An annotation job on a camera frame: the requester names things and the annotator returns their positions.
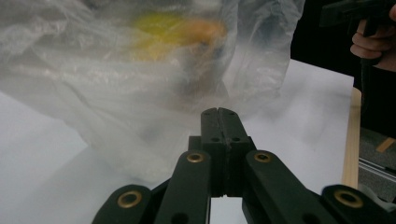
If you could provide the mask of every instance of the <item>white surface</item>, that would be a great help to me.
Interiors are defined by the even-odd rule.
[[[244,121],[309,189],[341,182],[353,79],[290,62],[281,95]],[[115,189],[136,183],[59,120],[0,92],[0,223],[91,223]],[[212,201],[211,223],[246,223],[239,199]]]

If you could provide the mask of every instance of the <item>finger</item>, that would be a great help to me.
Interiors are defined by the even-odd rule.
[[[396,4],[390,9],[389,16],[393,21],[396,21]]]
[[[358,45],[352,45],[352,47],[350,47],[350,51],[360,57],[360,58],[364,58],[364,59],[376,59],[381,57],[382,52],[381,51],[373,51],[373,50],[369,50],[369,49],[364,49]]]
[[[371,37],[364,37],[356,33],[352,36],[352,42],[364,49],[373,51],[386,51],[392,48],[390,39],[375,39]]]
[[[366,27],[367,20],[361,20],[359,22],[357,33],[363,35]],[[393,25],[378,25],[375,35],[371,35],[371,38],[387,38],[396,34],[396,29]]]

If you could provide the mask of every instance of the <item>transparent plastic bag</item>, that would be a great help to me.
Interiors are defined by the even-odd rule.
[[[273,98],[304,0],[7,0],[0,91],[64,120],[116,168],[168,177],[199,114]]]

